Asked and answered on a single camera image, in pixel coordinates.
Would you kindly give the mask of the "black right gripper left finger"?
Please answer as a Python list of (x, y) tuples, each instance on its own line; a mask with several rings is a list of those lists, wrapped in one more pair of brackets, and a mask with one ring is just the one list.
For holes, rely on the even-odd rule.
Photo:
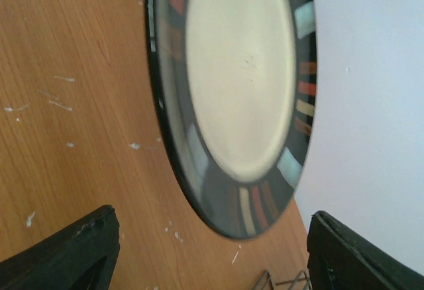
[(1, 262), (2, 289), (108, 289), (120, 251), (119, 221), (103, 205)]

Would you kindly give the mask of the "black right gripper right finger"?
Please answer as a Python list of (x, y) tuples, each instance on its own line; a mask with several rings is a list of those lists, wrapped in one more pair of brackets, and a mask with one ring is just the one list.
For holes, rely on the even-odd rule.
[(421, 274), (325, 211), (312, 216), (307, 251), (307, 268), (313, 289), (423, 288)]

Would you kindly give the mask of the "black striped plate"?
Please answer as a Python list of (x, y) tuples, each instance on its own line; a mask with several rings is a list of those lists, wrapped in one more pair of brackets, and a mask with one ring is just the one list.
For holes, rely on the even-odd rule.
[(148, 71), (178, 184), (216, 233), (284, 213), (315, 113), (313, 0), (146, 0)]

